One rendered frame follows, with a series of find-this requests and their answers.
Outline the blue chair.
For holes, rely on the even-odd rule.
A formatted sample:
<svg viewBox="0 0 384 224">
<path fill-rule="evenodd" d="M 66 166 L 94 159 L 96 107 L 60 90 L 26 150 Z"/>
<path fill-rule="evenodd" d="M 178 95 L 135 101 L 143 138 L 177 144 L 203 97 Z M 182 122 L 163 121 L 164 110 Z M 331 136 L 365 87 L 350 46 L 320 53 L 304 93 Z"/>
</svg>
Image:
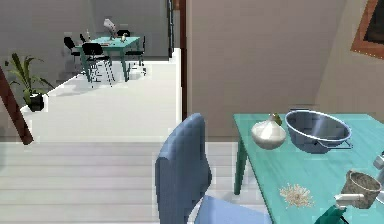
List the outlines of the blue chair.
<svg viewBox="0 0 384 224">
<path fill-rule="evenodd" d="M 272 224 L 266 213 L 206 194 L 212 172 L 205 153 L 205 120 L 194 113 L 164 142 L 155 162 L 160 224 Z"/>
</svg>

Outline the white round vase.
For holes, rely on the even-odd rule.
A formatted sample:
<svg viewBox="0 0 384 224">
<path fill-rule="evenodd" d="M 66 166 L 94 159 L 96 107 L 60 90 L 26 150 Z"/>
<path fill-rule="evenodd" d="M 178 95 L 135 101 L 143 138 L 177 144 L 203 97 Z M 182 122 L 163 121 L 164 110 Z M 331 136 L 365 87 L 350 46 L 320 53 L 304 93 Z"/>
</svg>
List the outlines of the white round vase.
<svg viewBox="0 0 384 224">
<path fill-rule="evenodd" d="M 273 150 L 286 140 L 286 132 L 282 128 L 282 120 L 276 113 L 270 114 L 265 121 L 255 123 L 251 128 L 251 136 L 256 145 L 262 149 Z"/>
</svg>

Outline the black chair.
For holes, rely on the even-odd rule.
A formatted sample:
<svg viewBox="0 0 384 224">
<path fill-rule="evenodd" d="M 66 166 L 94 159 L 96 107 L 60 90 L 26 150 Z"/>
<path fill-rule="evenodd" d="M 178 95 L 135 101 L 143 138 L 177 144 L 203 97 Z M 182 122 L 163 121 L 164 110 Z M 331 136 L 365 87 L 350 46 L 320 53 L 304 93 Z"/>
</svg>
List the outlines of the black chair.
<svg viewBox="0 0 384 224">
<path fill-rule="evenodd" d="M 85 63 L 87 68 L 87 77 L 90 83 L 93 83 L 92 71 L 97 70 L 97 63 L 102 61 L 107 74 L 109 84 L 114 81 L 112 70 L 112 61 L 108 55 L 105 55 L 102 46 L 99 43 L 86 42 L 82 45 L 82 50 L 86 56 Z"/>
<path fill-rule="evenodd" d="M 63 38 L 63 41 L 65 46 L 70 50 L 70 53 L 73 56 L 73 58 L 81 56 L 81 54 L 78 51 L 75 51 L 75 43 L 71 37 L 66 36 Z"/>
<path fill-rule="evenodd" d="M 146 75 L 146 68 L 144 67 L 143 55 L 146 48 L 146 37 L 143 37 L 142 44 L 136 50 L 129 50 L 125 53 L 126 56 L 136 56 L 138 58 L 138 64 L 136 69 L 143 75 Z"/>
</svg>

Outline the small teal dining table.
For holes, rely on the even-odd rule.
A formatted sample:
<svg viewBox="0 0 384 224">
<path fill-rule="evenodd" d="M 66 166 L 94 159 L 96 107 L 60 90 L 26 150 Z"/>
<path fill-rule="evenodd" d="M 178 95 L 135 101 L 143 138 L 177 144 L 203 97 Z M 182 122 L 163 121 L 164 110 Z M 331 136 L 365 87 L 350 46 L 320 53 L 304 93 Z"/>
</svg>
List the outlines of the small teal dining table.
<svg viewBox="0 0 384 224">
<path fill-rule="evenodd" d="M 127 37 L 124 42 L 122 42 L 120 38 L 110 39 L 109 37 L 99 37 L 94 40 L 90 40 L 90 43 L 100 44 L 103 52 L 107 55 L 110 55 L 111 52 L 118 52 L 124 74 L 124 80 L 129 80 L 130 66 L 126 63 L 125 52 L 132 47 L 135 47 L 136 49 L 140 48 L 139 37 Z M 86 61 L 87 57 L 83 51 L 83 46 L 84 44 L 79 44 L 76 45 L 75 48 L 80 52 L 81 63 L 83 70 L 86 72 L 87 80 L 91 81 L 88 62 Z"/>
</svg>

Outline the grey tilted object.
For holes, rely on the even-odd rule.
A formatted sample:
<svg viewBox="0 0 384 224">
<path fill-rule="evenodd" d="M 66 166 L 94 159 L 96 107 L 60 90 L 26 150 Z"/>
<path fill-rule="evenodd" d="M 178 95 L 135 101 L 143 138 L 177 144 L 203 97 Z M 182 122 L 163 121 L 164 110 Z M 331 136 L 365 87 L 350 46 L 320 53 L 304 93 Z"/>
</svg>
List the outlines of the grey tilted object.
<svg viewBox="0 0 384 224">
<path fill-rule="evenodd" d="M 103 22 L 104 28 L 109 32 L 110 39 L 115 39 L 117 37 L 117 31 L 115 24 L 108 18 Z"/>
</svg>

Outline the grey metal bowl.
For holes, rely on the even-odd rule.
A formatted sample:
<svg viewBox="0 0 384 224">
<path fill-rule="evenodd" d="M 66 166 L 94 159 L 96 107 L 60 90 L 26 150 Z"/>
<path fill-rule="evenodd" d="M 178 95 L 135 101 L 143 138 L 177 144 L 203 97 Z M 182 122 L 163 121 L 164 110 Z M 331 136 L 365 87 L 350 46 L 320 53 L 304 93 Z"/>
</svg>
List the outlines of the grey metal bowl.
<svg viewBox="0 0 384 224">
<path fill-rule="evenodd" d="M 311 154 L 353 148 L 351 128 L 342 120 L 314 110 L 291 109 L 285 123 L 292 143 Z"/>
</svg>

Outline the green house plant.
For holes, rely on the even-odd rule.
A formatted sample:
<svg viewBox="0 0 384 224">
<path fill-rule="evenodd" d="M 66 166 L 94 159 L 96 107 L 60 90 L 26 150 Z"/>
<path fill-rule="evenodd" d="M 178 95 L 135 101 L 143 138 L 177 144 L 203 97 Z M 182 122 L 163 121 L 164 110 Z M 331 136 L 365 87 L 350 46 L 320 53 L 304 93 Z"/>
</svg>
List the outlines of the green house plant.
<svg viewBox="0 0 384 224">
<path fill-rule="evenodd" d="M 23 100 L 31 112 L 42 111 L 45 106 L 43 96 L 48 95 L 46 90 L 36 88 L 34 87 L 34 84 L 39 83 L 42 86 L 53 88 L 53 85 L 49 83 L 45 78 L 30 73 L 30 64 L 36 59 L 36 57 L 32 57 L 31 55 L 27 55 L 21 59 L 17 53 L 12 53 L 11 59 L 5 62 L 6 66 L 9 64 L 13 66 L 12 69 L 8 69 L 8 72 L 16 77 L 16 79 L 11 81 L 10 84 L 24 86 Z"/>
</svg>

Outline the white and green utensil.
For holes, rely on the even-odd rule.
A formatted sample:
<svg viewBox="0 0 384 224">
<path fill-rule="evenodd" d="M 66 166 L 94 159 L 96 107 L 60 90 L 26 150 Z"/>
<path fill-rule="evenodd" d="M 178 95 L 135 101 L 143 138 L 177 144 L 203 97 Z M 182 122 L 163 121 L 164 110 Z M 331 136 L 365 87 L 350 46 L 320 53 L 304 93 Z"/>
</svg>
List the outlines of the white and green utensil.
<svg viewBox="0 0 384 224">
<path fill-rule="evenodd" d="M 349 224 L 343 214 L 347 207 L 364 198 L 363 194 L 338 194 L 334 196 L 335 204 L 329 207 L 314 224 Z"/>
</svg>

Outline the brown wooden beam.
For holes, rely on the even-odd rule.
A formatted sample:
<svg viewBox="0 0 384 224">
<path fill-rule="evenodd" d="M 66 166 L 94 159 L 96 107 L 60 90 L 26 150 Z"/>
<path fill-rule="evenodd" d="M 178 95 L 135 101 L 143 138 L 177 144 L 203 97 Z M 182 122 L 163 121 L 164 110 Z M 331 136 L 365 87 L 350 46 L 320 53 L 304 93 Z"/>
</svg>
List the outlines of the brown wooden beam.
<svg viewBox="0 0 384 224">
<path fill-rule="evenodd" d="M 33 136 L 28 129 L 28 125 L 20 111 L 20 107 L 14 97 L 10 84 L 8 83 L 2 68 L 0 67 L 0 97 L 3 100 L 5 109 L 17 130 L 19 138 L 24 145 L 33 142 Z"/>
</svg>

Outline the grey stone cup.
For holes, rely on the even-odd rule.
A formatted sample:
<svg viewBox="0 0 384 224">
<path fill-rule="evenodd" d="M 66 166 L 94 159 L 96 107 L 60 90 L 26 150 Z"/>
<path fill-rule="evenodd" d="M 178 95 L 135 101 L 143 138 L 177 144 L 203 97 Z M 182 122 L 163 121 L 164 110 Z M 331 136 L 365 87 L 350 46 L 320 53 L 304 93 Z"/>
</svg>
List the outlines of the grey stone cup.
<svg viewBox="0 0 384 224">
<path fill-rule="evenodd" d="M 382 185 L 374 177 L 362 172 L 349 170 L 342 194 L 363 194 L 364 197 L 354 204 L 358 209 L 369 209 L 380 193 Z"/>
</svg>

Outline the wooden framed picture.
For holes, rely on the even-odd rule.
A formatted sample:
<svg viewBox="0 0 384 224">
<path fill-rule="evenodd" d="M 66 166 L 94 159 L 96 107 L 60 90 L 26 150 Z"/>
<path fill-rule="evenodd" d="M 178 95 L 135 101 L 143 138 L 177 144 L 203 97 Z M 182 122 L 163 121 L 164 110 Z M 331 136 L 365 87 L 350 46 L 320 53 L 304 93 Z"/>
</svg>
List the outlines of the wooden framed picture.
<svg viewBox="0 0 384 224">
<path fill-rule="evenodd" d="M 367 0 L 351 50 L 384 60 L 384 0 Z"/>
</svg>

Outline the silver metal object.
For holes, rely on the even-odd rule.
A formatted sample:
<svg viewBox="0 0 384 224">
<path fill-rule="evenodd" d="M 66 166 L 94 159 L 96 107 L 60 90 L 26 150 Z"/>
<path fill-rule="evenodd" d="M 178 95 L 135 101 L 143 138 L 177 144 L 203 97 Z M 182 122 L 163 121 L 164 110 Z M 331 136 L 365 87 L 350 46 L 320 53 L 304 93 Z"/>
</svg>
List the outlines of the silver metal object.
<svg viewBox="0 0 384 224">
<path fill-rule="evenodd" d="M 384 204 L 384 151 L 375 158 L 373 165 L 379 170 L 376 180 L 381 184 L 381 190 L 376 200 Z"/>
</svg>

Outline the brown door frame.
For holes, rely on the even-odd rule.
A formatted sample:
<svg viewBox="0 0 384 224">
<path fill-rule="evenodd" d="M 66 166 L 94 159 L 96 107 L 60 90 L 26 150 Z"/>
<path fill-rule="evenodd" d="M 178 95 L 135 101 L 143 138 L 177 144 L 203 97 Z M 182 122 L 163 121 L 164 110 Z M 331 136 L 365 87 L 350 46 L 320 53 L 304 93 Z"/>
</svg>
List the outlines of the brown door frame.
<svg viewBox="0 0 384 224">
<path fill-rule="evenodd" d="M 181 49 L 181 88 L 182 120 L 187 118 L 187 35 L 186 35 L 186 1 L 180 0 L 180 49 Z"/>
</svg>

